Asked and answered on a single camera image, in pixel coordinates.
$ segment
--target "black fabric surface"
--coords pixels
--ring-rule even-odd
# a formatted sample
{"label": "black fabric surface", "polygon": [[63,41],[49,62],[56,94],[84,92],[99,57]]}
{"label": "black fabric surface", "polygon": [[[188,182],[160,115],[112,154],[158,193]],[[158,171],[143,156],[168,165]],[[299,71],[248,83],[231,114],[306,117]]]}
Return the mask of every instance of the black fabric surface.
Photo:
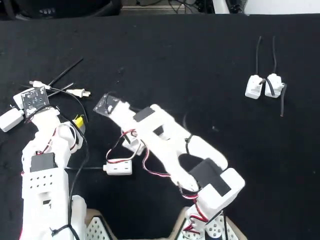
{"label": "black fabric surface", "polygon": [[[249,239],[319,239],[320,15],[141,16],[0,22],[0,112],[13,104],[19,84],[49,83],[71,63],[84,61],[57,83],[75,82],[92,92],[86,136],[90,166],[101,166],[119,128],[92,111],[108,91],[136,108],[158,104],[221,151],[246,186],[227,215]],[[288,88],[280,99],[245,97],[255,72],[273,68]],[[56,95],[50,103],[69,117],[77,103]],[[17,239],[22,226],[21,151],[34,138],[32,124],[0,132],[0,239]],[[115,155],[129,155],[119,147]],[[83,152],[71,157],[76,167]],[[86,171],[76,185],[87,207],[103,214],[119,239],[167,237],[183,206],[190,206],[169,179],[145,172],[141,157],[132,176]],[[149,168],[161,171],[151,157]],[[74,173],[69,174],[69,181]]]}

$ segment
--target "yellow connector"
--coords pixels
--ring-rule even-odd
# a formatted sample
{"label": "yellow connector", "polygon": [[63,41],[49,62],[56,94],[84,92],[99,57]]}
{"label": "yellow connector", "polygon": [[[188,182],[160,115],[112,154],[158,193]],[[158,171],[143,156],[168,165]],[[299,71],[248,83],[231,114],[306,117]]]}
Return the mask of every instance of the yellow connector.
{"label": "yellow connector", "polygon": [[73,122],[79,129],[85,124],[84,118],[82,116],[76,116]]}

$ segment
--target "black circuit board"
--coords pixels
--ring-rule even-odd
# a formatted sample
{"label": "black circuit board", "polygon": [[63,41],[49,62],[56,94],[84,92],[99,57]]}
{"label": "black circuit board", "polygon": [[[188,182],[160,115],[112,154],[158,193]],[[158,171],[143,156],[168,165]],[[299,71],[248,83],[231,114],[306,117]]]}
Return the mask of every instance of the black circuit board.
{"label": "black circuit board", "polygon": [[21,94],[24,114],[29,117],[39,108],[48,105],[48,95],[44,86],[37,87]]}

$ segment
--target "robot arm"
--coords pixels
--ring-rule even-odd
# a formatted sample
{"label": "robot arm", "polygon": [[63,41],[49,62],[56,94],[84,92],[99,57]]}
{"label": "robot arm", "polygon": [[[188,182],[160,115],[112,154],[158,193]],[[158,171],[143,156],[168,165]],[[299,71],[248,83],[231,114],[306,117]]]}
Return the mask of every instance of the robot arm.
{"label": "robot arm", "polygon": [[[161,161],[175,185],[196,192],[194,205],[185,215],[188,225],[183,232],[186,238],[188,232],[202,235],[206,225],[236,198],[245,186],[244,179],[233,168],[227,168],[228,162],[218,150],[201,137],[191,135],[158,105],[135,113],[127,102],[112,96],[105,101],[104,97],[94,110],[112,119],[123,131],[136,132],[136,136],[128,135],[129,142],[125,140],[122,145],[134,152],[143,142]],[[203,159],[190,172],[179,163],[179,156],[186,153]]]}
{"label": "robot arm", "polygon": [[[71,154],[81,148],[83,138],[71,130],[70,122],[60,122],[58,115],[59,111],[50,108],[32,118],[38,132],[22,151],[20,240],[49,240],[53,238],[52,230],[68,224],[69,180],[65,167]],[[82,197],[72,196],[71,225],[81,240],[85,239],[86,209]],[[65,229],[54,239],[73,240],[74,236]]]}

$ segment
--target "white connector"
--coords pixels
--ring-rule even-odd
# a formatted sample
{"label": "white connector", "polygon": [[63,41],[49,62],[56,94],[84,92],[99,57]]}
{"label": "white connector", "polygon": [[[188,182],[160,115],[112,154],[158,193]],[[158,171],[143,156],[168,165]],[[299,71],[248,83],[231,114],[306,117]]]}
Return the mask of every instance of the white connector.
{"label": "white connector", "polygon": [[258,75],[250,76],[245,89],[245,96],[252,99],[258,99],[262,90],[262,78]]}
{"label": "white connector", "polygon": [[132,175],[132,161],[123,161],[118,163],[106,163],[103,165],[103,171],[108,175]]}
{"label": "white connector", "polygon": [[273,87],[274,96],[272,96],[272,94],[271,94],[271,90],[270,90],[268,83],[265,84],[264,95],[266,95],[267,97],[271,97],[271,98],[276,99],[277,97],[280,96],[281,91],[284,88],[285,84],[282,82],[281,77],[275,73],[270,74],[268,76],[268,79]]}
{"label": "white connector", "polygon": [[75,96],[77,96],[79,98],[89,97],[91,95],[91,92],[90,91],[86,91],[84,88],[83,89],[68,89],[66,92],[70,93],[72,95],[75,95]]}
{"label": "white connector", "polygon": [[5,133],[24,119],[24,111],[12,108],[0,116],[0,129]]}
{"label": "white connector", "polygon": [[29,83],[34,87],[34,88],[41,88],[44,87],[45,89],[49,90],[51,89],[51,86],[46,85],[40,81],[29,81]]}

